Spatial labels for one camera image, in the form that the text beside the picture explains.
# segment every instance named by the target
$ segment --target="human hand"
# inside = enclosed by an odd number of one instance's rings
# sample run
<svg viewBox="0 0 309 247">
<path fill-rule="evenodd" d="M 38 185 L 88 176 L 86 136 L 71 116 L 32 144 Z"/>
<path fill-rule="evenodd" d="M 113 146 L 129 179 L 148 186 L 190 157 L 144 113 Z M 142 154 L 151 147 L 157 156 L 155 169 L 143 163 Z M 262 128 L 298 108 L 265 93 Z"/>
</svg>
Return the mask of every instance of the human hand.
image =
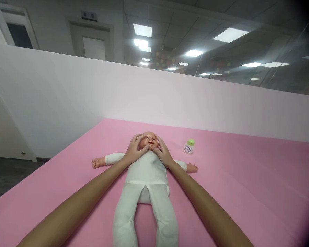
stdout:
<svg viewBox="0 0 309 247">
<path fill-rule="evenodd" d="M 129 146 L 127 148 L 127 151 L 122 158 L 122 160 L 126 161 L 128 165 L 131 163 L 137 161 L 143 154 L 146 153 L 146 151 L 149 148 L 149 145 L 146 145 L 141 150 L 137 150 L 138 145 L 140 144 L 140 141 L 145 137 L 146 135 L 142 134 L 136 134 L 133 136 L 133 138 L 130 140 Z"/>
<path fill-rule="evenodd" d="M 164 164 L 164 166 L 166 166 L 167 168 L 170 168 L 173 164 L 176 164 L 176 162 L 173 160 L 164 141 L 159 136 L 157 135 L 155 136 L 157 140 L 159 141 L 161 150 L 156 147 L 153 147 L 152 150 L 158 155 L 159 159 Z"/>
</svg>

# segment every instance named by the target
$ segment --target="dark floor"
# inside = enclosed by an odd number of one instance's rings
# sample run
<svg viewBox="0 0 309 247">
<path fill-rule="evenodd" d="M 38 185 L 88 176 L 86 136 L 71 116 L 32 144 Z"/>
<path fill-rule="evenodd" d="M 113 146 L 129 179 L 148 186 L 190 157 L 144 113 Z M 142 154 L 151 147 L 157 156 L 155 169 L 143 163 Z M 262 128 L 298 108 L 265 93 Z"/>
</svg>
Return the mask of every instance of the dark floor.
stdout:
<svg viewBox="0 0 309 247">
<path fill-rule="evenodd" d="M 45 162 L 0 158 L 0 196 L 37 170 Z"/>
</svg>

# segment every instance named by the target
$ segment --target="pink surface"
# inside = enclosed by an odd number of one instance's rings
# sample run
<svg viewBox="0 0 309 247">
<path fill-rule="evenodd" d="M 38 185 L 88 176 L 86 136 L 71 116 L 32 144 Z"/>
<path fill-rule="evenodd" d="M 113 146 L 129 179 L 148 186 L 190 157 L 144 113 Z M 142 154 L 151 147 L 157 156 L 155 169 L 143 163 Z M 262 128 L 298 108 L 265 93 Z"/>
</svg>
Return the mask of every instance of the pink surface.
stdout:
<svg viewBox="0 0 309 247">
<path fill-rule="evenodd" d="M 15 246 L 60 203 L 106 168 L 90 161 L 125 152 L 136 133 L 160 135 L 176 160 L 195 163 L 197 180 L 255 246 L 300 246 L 309 228 L 309 143 L 105 119 L 0 197 L 0 246 Z M 183 153 L 195 140 L 192 155 Z M 124 173 L 66 246 L 112 246 L 112 221 Z M 179 246 L 215 246 L 192 204 L 168 172 Z M 150 205 L 135 216 L 139 246 L 154 246 Z"/>
</svg>

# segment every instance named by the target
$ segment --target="white wall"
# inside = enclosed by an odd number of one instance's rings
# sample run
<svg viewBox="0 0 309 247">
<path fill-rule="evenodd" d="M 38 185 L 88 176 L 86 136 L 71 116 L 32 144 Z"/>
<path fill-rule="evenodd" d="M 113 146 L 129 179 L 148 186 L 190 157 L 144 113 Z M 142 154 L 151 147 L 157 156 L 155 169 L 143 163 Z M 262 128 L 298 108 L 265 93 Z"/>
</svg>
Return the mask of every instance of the white wall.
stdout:
<svg viewBox="0 0 309 247">
<path fill-rule="evenodd" d="M 0 45 L 0 95 L 38 157 L 103 118 L 309 142 L 309 96 Z"/>
<path fill-rule="evenodd" d="M 0 30 L 0 44 L 6 40 Z M 10 114 L 0 99 L 0 157 L 34 160 L 35 156 L 23 140 Z"/>
<path fill-rule="evenodd" d="M 123 62 L 122 0 L 8 0 L 26 8 L 40 50 L 74 55 L 68 17 L 81 20 L 81 10 L 95 12 L 98 22 L 113 25 L 114 61 Z"/>
</svg>

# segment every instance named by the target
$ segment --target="doll head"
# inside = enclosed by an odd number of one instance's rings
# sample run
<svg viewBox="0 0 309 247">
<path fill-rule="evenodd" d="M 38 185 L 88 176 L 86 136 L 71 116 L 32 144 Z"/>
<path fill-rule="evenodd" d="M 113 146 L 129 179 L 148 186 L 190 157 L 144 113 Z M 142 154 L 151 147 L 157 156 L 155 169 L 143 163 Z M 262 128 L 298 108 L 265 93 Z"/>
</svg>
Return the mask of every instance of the doll head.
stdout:
<svg viewBox="0 0 309 247">
<path fill-rule="evenodd" d="M 146 136 L 141 140 L 140 144 L 138 145 L 140 150 L 146 145 L 149 145 L 149 150 L 152 150 L 152 147 L 158 147 L 157 138 L 153 132 L 145 132 L 143 134 L 145 134 Z"/>
</svg>

